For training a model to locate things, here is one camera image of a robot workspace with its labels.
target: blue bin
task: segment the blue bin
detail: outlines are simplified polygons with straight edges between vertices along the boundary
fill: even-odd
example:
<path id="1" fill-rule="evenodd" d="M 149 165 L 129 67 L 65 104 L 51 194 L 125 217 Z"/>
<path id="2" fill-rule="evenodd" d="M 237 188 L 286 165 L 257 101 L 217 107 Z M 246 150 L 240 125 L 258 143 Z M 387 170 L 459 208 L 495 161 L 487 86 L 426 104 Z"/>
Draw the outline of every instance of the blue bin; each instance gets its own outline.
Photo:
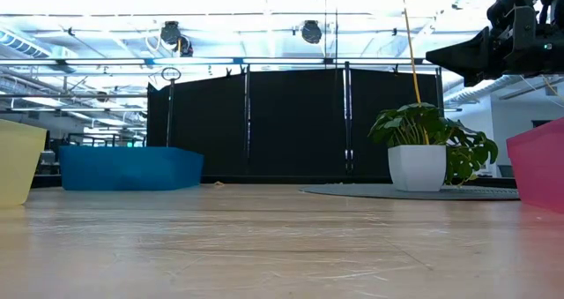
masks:
<path id="1" fill-rule="evenodd" d="M 204 156 L 167 147 L 62 146 L 70 191 L 169 191 L 200 184 Z"/>

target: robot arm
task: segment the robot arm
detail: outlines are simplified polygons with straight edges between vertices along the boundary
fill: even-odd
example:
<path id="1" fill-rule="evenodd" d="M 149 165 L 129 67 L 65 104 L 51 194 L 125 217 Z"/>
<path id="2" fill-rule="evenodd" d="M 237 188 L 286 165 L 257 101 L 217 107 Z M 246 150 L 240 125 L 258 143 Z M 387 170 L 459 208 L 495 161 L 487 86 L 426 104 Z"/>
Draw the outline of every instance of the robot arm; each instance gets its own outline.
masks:
<path id="1" fill-rule="evenodd" d="M 564 0 L 497 0 L 487 10 L 492 27 L 473 39 L 427 52 L 427 60 L 464 77 L 465 86 L 504 74 L 564 73 Z M 546 24 L 552 6 L 552 23 Z"/>

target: spotlight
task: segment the spotlight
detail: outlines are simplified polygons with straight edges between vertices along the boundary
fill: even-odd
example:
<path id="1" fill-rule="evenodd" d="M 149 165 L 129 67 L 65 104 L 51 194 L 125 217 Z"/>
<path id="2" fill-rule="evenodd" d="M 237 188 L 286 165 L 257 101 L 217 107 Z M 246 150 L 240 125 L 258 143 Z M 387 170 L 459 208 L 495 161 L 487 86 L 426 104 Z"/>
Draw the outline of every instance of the spotlight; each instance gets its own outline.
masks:
<path id="1" fill-rule="evenodd" d="M 193 56 L 194 49 L 188 37 L 183 36 L 178 28 L 178 21 L 167 21 L 160 30 L 160 38 L 168 45 L 174 46 L 173 51 L 180 50 L 180 56 Z"/>
<path id="2" fill-rule="evenodd" d="M 301 37 L 307 43 L 317 44 L 321 40 L 321 29 L 317 25 L 317 21 L 307 20 L 301 29 Z"/>

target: yellow container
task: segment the yellow container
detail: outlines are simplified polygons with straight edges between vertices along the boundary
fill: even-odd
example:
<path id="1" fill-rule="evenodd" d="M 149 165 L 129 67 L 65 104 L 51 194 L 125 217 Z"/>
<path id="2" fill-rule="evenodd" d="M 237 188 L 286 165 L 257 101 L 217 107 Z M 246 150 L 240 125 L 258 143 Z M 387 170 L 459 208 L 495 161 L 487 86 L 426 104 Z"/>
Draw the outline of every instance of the yellow container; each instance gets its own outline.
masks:
<path id="1" fill-rule="evenodd" d="M 24 204 L 46 131 L 0 119 L 0 206 Z"/>

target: gray round rug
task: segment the gray round rug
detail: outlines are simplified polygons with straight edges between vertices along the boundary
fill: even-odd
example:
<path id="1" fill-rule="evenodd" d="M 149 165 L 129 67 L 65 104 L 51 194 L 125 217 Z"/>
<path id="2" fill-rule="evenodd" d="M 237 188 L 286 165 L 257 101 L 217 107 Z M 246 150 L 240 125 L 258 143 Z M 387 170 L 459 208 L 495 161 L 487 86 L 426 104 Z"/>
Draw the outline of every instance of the gray round rug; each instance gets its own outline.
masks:
<path id="1" fill-rule="evenodd" d="M 330 194 L 346 197 L 362 198 L 406 198 L 423 200 L 478 200 L 478 201 L 510 201 L 518 200 L 515 189 L 485 188 L 475 186 L 446 185 L 439 192 L 405 192 L 398 191 L 392 184 L 325 184 L 301 189 L 318 194 Z"/>

